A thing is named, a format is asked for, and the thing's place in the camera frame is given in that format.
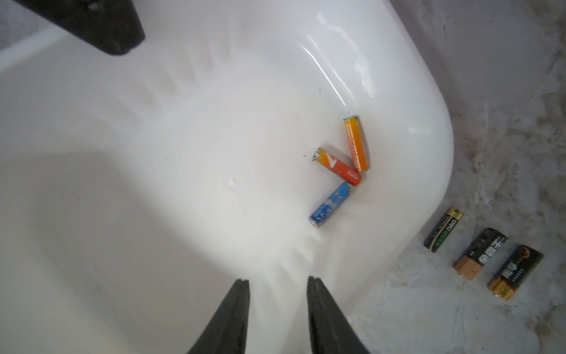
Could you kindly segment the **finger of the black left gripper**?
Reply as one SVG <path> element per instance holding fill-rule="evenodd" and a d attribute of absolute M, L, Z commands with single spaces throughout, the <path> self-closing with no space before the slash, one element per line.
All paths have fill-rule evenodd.
<path fill-rule="evenodd" d="M 131 0 L 16 2 L 108 55 L 125 55 L 145 39 Z"/>

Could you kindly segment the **black gold green battery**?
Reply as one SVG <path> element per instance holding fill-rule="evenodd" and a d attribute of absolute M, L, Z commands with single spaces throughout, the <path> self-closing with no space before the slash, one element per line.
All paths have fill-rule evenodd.
<path fill-rule="evenodd" d="M 436 253 L 464 216 L 461 210 L 449 208 L 426 237 L 423 246 Z"/>

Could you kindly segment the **red orange battery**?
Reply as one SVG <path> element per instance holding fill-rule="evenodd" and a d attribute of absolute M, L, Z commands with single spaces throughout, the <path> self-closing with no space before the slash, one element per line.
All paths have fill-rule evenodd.
<path fill-rule="evenodd" d="M 362 175 L 359 174 L 359 172 L 343 163 L 340 159 L 336 158 L 322 147 L 315 151 L 312 160 L 314 162 L 318 162 L 318 164 L 324 166 L 352 186 L 356 187 L 362 181 Z"/>

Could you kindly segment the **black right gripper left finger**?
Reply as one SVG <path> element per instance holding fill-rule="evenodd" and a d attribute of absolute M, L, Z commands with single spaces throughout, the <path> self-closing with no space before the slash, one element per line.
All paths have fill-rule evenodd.
<path fill-rule="evenodd" d="M 251 293 L 248 280 L 236 280 L 188 354 L 244 353 Z"/>

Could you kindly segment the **blue battery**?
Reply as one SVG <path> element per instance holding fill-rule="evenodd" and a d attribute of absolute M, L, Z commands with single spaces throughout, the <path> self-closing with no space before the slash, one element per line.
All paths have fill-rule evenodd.
<path fill-rule="evenodd" d="M 332 192 L 325 201 L 309 216 L 309 222 L 315 228 L 325 224 L 338 208 L 347 200 L 351 194 L 352 186 L 348 182 L 341 184 Z"/>

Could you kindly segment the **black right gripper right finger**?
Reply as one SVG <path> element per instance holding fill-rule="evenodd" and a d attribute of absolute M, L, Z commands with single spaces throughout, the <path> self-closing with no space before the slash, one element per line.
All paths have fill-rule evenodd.
<path fill-rule="evenodd" d="M 369 354 L 320 278 L 308 278 L 307 306 L 312 353 Z"/>

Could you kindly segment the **black orange battery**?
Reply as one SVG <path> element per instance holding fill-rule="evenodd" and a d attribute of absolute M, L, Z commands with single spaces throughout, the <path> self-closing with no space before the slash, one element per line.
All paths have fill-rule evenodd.
<path fill-rule="evenodd" d="M 484 229 L 455 262 L 453 268 L 461 277 L 473 280 L 507 240 L 508 237 L 496 229 Z"/>

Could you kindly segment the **white plastic storage tray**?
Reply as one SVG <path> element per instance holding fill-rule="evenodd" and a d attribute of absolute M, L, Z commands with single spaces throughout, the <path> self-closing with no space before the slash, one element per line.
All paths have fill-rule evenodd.
<path fill-rule="evenodd" d="M 136 9 L 124 56 L 1 51 L 1 351 L 185 353 L 246 279 L 247 352 L 303 353 L 308 277 L 347 311 L 443 199 L 444 99 L 389 1 Z M 368 170 L 315 228 L 352 116 Z"/>

